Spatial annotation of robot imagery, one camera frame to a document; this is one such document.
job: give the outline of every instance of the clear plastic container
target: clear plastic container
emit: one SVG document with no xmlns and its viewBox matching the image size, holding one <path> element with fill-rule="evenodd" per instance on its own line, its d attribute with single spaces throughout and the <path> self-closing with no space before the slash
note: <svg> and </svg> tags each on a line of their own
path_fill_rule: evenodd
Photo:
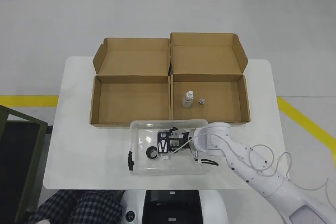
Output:
<svg viewBox="0 0 336 224">
<path fill-rule="evenodd" d="M 209 166 L 194 161 L 190 150 L 180 150 L 169 156 L 168 160 L 157 158 L 151 160 L 146 151 L 150 146 L 157 146 L 157 132 L 169 130 L 172 127 L 184 129 L 187 132 L 194 128 L 205 127 L 208 122 L 197 120 L 159 120 L 134 121 L 130 124 L 130 151 L 134 161 L 133 175 L 194 175 L 207 174 Z M 200 153 L 199 158 L 209 158 Z"/>
</svg>

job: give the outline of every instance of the checkered cloth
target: checkered cloth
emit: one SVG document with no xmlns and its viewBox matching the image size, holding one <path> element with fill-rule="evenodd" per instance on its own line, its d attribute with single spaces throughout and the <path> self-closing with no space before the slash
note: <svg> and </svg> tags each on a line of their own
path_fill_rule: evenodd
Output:
<svg viewBox="0 0 336 224">
<path fill-rule="evenodd" d="M 119 204 L 124 191 L 60 190 L 44 202 L 27 223 L 48 219 L 51 224 L 116 224 L 122 217 Z"/>
</svg>

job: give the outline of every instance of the yellow tape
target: yellow tape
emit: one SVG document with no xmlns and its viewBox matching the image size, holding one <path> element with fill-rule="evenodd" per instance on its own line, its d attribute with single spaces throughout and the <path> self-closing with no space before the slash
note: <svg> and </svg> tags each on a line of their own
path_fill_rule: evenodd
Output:
<svg viewBox="0 0 336 224">
<path fill-rule="evenodd" d="M 57 106 L 58 96 L 0 96 L 0 105 L 7 107 Z"/>
<path fill-rule="evenodd" d="M 322 144 L 330 148 L 332 157 L 336 168 L 336 139 L 332 137 L 329 133 L 320 128 L 308 117 L 303 115 L 300 111 L 296 110 L 288 102 L 286 102 L 281 97 L 278 97 L 278 106 L 281 111 L 283 111 L 288 117 L 294 120 L 297 124 L 302 126 L 315 138 L 317 138 Z"/>
</svg>

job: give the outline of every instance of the box lid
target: box lid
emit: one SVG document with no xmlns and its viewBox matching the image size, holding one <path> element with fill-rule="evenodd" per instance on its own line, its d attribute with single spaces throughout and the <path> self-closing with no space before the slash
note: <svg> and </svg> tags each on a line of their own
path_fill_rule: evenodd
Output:
<svg viewBox="0 0 336 224">
<path fill-rule="evenodd" d="M 98 76 L 167 76 L 170 65 L 167 38 L 106 38 L 93 63 Z"/>
<path fill-rule="evenodd" d="M 173 32 L 170 44 L 174 74 L 243 74 L 248 64 L 236 34 Z"/>
</svg>

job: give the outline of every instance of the gray floor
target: gray floor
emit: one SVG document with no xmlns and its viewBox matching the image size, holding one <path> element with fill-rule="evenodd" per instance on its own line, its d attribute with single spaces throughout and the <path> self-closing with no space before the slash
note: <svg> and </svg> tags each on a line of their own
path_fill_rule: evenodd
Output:
<svg viewBox="0 0 336 224">
<path fill-rule="evenodd" d="M 108 36 L 170 32 L 237 33 L 248 58 L 271 62 L 277 95 L 336 138 L 336 0 L 0 0 L 0 95 L 58 95 L 68 57 L 93 56 Z M 17 109 L 54 121 L 55 108 Z M 291 178 L 307 188 L 330 178 L 336 205 L 330 150 L 280 115 Z"/>
</svg>

